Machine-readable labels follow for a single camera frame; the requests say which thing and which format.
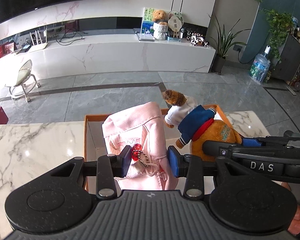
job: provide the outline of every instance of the screw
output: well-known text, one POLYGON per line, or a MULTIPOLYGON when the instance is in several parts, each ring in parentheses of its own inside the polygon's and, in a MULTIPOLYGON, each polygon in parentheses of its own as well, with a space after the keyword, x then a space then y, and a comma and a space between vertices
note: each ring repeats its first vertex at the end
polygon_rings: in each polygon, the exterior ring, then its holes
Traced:
POLYGON ((197 188, 191 188, 187 190, 186 194, 189 197, 199 197, 202 194, 202 191, 197 188))
POLYGON ((110 197, 114 194, 114 190, 110 188, 103 188, 99 190, 99 195, 101 197, 110 197))

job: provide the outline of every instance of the blue gripper pad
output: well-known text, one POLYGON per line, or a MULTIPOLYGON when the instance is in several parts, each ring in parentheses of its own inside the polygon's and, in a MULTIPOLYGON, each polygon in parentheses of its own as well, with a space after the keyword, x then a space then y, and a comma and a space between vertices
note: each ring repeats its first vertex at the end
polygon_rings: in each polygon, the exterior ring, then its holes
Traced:
POLYGON ((261 147, 262 144, 254 138, 242 138, 242 146, 245 146, 245 147, 261 147))
POLYGON ((179 177, 178 157, 173 152, 171 146, 168 147, 167 155, 168 155, 168 161, 171 167, 172 174, 175 178, 178 178, 179 177))
POLYGON ((120 153, 120 157, 122 157, 122 178, 127 176, 128 169, 131 164, 132 158, 132 148, 131 146, 127 145, 123 148, 122 152, 120 153))

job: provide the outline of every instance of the finger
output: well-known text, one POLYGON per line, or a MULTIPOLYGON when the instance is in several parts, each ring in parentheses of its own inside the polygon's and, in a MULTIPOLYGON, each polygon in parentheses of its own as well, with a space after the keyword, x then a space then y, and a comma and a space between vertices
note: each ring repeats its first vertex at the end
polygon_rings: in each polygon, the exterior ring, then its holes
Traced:
POLYGON ((295 220, 300 220, 300 206, 298 205, 297 207, 297 212, 296 214, 294 215, 294 218, 295 220))
POLYGON ((299 234, 300 233, 300 220, 292 220, 289 228, 288 228, 288 231, 291 233, 291 234, 299 234))
POLYGON ((290 188, 290 186, 289 186, 289 184, 287 182, 282 182, 281 186, 285 187, 287 190, 291 191, 291 188, 290 188))

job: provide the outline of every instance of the pink fabric bag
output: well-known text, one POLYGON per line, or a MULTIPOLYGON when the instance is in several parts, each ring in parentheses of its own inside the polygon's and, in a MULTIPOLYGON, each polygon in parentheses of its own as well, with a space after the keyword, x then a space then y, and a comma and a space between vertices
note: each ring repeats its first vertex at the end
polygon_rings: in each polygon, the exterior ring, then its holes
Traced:
POLYGON ((108 154, 118 155, 126 145, 142 146, 140 159, 148 167, 140 160, 131 160, 127 176, 116 178, 121 189, 176 188, 178 179, 173 176, 167 159, 162 113, 157 103, 149 102, 110 115, 102 124, 102 131, 108 154))

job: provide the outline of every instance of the white shirt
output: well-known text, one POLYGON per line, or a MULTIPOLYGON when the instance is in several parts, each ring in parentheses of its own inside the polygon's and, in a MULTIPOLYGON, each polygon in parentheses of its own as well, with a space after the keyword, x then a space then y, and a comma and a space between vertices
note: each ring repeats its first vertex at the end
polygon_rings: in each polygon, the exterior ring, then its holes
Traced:
POLYGON ((187 101, 183 106, 172 106, 169 109, 167 115, 164 117, 167 124, 178 127, 186 115, 198 106, 197 100, 193 97, 185 97, 187 101))

